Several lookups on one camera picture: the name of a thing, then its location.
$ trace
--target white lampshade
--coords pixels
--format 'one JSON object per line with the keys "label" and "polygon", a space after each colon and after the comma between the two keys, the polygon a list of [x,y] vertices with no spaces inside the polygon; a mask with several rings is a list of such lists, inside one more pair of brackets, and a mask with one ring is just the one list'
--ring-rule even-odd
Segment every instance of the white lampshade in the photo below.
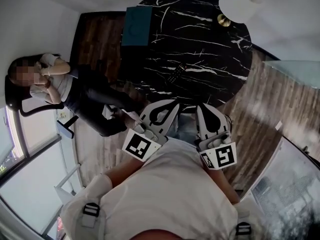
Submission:
{"label": "white lampshade", "polygon": [[222,13],[236,23],[247,22],[257,11],[263,0],[219,0]]}

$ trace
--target white shirt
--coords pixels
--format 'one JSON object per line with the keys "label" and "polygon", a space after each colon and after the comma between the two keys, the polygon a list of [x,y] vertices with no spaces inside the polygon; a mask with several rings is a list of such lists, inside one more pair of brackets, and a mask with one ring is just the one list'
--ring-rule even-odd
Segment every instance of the white shirt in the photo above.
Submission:
{"label": "white shirt", "polygon": [[[40,62],[46,64],[47,66],[54,66],[57,58],[59,57],[46,53],[41,57]],[[56,74],[49,76],[48,80],[60,94],[61,101],[65,102],[72,86],[73,77],[69,74]],[[44,100],[47,96],[47,93],[42,91],[36,85],[31,85],[30,94],[32,97],[40,100]]]}
{"label": "white shirt", "polygon": [[85,204],[98,201],[106,240],[129,240],[152,229],[183,239],[230,239],[238,212],[202,166],[192,145],[170,139],[114,189],[106,175],[96,176],[64,206],[64,228],[73,240],[99,239],[81,232],[86,229],[77,222]]}

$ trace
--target black pants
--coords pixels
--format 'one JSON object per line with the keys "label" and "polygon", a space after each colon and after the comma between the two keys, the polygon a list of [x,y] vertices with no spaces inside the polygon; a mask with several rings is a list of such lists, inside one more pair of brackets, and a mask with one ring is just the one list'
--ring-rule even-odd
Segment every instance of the black pants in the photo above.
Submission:
{"label": "black pants", "polygon": [[72,80],[64,105],[103,137],[125,131],[127,127],[119,118],[106,119],[102,115],[104,105],[114,105],[132,112],[141,110],[143,104],[124,92],[112,89],[104,75],[92,74],[86,79]]}

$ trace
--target black marble table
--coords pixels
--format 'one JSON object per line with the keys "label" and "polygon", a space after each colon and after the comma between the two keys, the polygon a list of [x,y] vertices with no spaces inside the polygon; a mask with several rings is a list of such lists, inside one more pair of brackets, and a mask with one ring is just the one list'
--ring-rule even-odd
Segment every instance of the black marble table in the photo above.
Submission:
{"label": "black marble table", "polygon": [[[151,102],[179,99],[187,113],[198,102],[225,104],[240,90],[250,72],[252,43],[246,25],[218,24],[219,0],[143,0],[139,6],[153,7],[149,44],[124,49],[120,79]],[[180,63],[187,70],[168,85]]]}

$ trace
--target gold lamp base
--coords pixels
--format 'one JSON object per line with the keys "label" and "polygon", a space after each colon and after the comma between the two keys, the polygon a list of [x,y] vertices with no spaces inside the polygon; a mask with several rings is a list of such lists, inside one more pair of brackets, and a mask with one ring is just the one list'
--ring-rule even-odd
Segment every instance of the gold lamp base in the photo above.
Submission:
{"label": "gold lamp base", "polygon": [[231,20],[228,19],[224,14],[218,15],[218,23],[223,27],[229,27],[231,25]]}

